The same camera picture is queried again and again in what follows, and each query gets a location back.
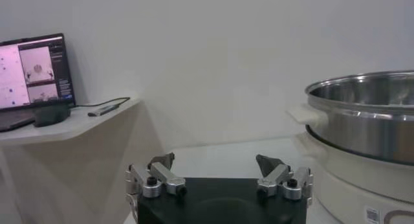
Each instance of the white shelf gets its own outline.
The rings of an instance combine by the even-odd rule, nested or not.
[[[88,112],[98,109],[97,107],[76,107],[72,109],[68,119],[58,124],[42,128],[36,128],[31,124],[14,131],[0,133],[0,146],[68,140],[89,131],[138,103],[139,99],[131,99],[118,109],[100,117],[87,116]]]

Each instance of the laptop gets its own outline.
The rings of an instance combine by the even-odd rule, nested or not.
[[[37,107],[75,106],[63,34],[0,43],[0,132],[34,121]]]

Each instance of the metal bracket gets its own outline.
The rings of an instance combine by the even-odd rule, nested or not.
[[[161,195],[161,182],[152,177],[143,167],[129,165],[125,171],[126,200],[131,207],[135,222],[138,223],[138,198],[155,198]]]
[[[160,162],[152,163],[149,172],[166,185],[167,193],[177,197],[184,197],[186,195],[186,180],[182,177],[177,177]]]
[[[313,174],[311,169],[300,167],[291,179],[283,183],[283,196],[289,200],[307,199],[308,206],[312,204]]]
[[[271,197],[277,194],[278,186],[288,180],[293,173],[289,172],[289,166],[279,164],[270,174],[257,180],[257,194],[261,198]]]

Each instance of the laptop keyboard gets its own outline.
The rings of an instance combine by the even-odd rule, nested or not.
[[[0,113],[0,131],[16,129],[34,121],[33,110],[5,111]]]

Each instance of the stainless steel pot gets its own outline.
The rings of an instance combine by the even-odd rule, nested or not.
[[[324,143],[414,165],[414,71],[358,74],[306,88],[302,123]]]

